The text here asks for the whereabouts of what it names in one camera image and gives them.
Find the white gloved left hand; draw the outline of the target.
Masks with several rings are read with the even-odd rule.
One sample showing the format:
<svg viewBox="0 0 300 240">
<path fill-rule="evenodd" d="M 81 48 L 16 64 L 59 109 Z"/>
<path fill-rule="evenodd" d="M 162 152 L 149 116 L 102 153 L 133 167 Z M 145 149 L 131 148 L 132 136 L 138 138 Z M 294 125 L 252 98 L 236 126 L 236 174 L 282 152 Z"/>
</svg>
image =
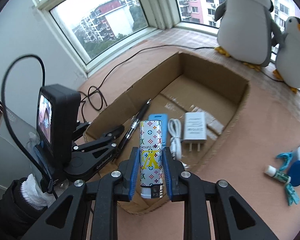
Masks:
<svg viewBox="0 0 300 240">
<path fill-rule="evenodd" d="M 25 201 L 38 211 L 45 207 L 50 207 L 56 200 L 53 194 L 44 193 L 40 189 L 33 174 L 30 174 L 27 179 L 22 182 L 20 191 Z"/>
</svg>

